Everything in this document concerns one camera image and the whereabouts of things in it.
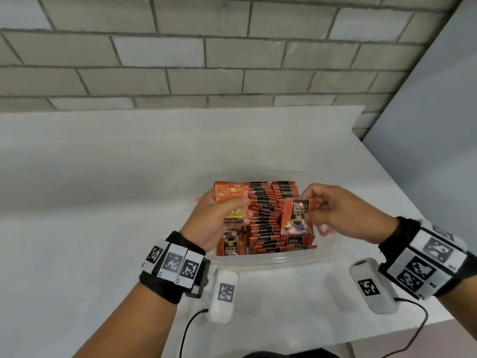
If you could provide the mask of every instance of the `clear plastic container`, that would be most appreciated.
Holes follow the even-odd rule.
[[[298,191],[303,192],[309,184],[313,183],[313,178],[310,174],[302,171],[260,172],[236,175],[211,174],[199,180],[195,192],[198,195],[204,194],[214,186],[215,181],[268,181],[269,183],[271,183],[271,181],[295,181]],[[324,258],[329,258],[338,252],[338,246],[341,241],[340,235],[323,237],[318,233],[316,227],[315,235],[316,238],[313,241],[313,245],[317,245],[318,247],[312,250],[237,256],[216,256],[216,252],[213,250],[207,255],[207,258],[210,259],[210,264],[212,266],[250,266],[301,261],[319,261]]]

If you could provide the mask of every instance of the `brick wall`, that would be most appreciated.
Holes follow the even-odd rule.
[[[0,0],[0,112],[365,105],[458,0]]]

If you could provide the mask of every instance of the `white table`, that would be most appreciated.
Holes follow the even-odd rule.
[[[352,134],[361,109],[0,116],[5,356],[72,355],[137,281],[157,237],[181,227],[207,174],[303,171],[392,215],[419,218]],[[376,246],[343,238],[338,254],[316,263],[240,270],[231,323],[198,317],[184,356],[293,353],[419,325],[414,306],[388,316],[368,309],[348,272],[367,256],[383,260]],[[183,298],[164,357],[177,356],[185,324],[209,299]],[[451,319],[435,299],[424,305],[431,323]]]

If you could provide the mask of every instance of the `white controller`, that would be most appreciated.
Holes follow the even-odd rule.
[[[378,271],[378,262],[370,257],[353,263],[350,274],[368,307],[376,314],[397,312],[398,297],[391,282]]]
[[[234,271],[217,269],[212,303],[208,311],[208,319],[214,323],[227,324],[232,319],[235,294],[239,274]]]

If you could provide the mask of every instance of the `black cable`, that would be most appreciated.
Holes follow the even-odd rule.
[[[201,314],[201,313],[207,313],[208,312],[208,309],[202,309],[202,310],[199,310],[197,313],[195,313],[192,318],[189,320],[189,322],[187,323],[186,325],[186,330],[184,330],[184,336],[182,337],[182,343],[180,344],[180,351],[179,351],[179,358],[182,358],[182,348],[184,347],[184,341],[186,340],[186,334],[187,334],[187,330],[189,329],[189,325],[190,323],[192,323],[192,321],[194,320],[194,318]]]
[[[408,303],[411,303],[411,304],[414,304],[414,305],[417,305],[418,307],[420,307],[422,310],[424,310],[424,313],[426,313],[426,317],[424,318],[424,321],[421,323],[421,325],[419,326],[419,328],[417,329],[417,331],[415,332],[414,336],[411,338],[411,340],[409,341],[409,343],[407,343],[407,346],[405,346],[404,348],[402,349],[399,349],[399,350],[395,350],[394,352],[391,352],[391,353],[388,353],[386,354],[385,356],[381,357],[381,358],[386,358],[386,357],[389,357],[389,356],[392,356],[393,354],[396,354],[396,353],[401,353],[401,352],[404,352],[405,350],[407,350],[412,343],[414,343],[415,339],[417,338],[417,336],[419,335],[419,333],[421,332],[422,328],[424,328],[424,325],[426,325],[426,322],[427,322],[427,319],[429,318],[429,313],[427,313],[427,310],[425,307],[423,307],[422,305],[412,301],[412,300],[408,300],[408,299],[402,299],[402,298],[395,298],[394,299],[395,301],[397,302],[408,302]]]

